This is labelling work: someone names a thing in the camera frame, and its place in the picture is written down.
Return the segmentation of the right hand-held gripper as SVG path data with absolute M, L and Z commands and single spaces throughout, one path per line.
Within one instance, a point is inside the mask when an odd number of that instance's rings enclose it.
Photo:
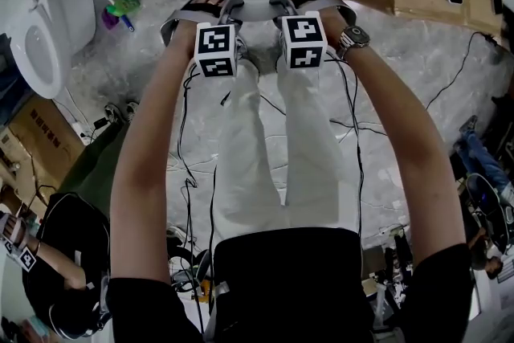
M 284 64 L 288 70 L 318 69 L 323 66 L 328 40 L 320 12 L 335 8 L 350 24 L 356 13 L 343 0 L 269 0 L 276 12 L 275 25 L 281 31 Z

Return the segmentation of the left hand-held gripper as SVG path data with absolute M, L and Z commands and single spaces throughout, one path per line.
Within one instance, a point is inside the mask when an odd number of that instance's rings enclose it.
M 237 72 L 237 35 L 242 21 L 235 12 L 243 0 L 226 0 L 223 7 L 192 4 L 175 10 L 160 27 L 162 42 L 169 45 L 180 22 L 196 25 L 194 62 L 205 77 L 234 77 Z

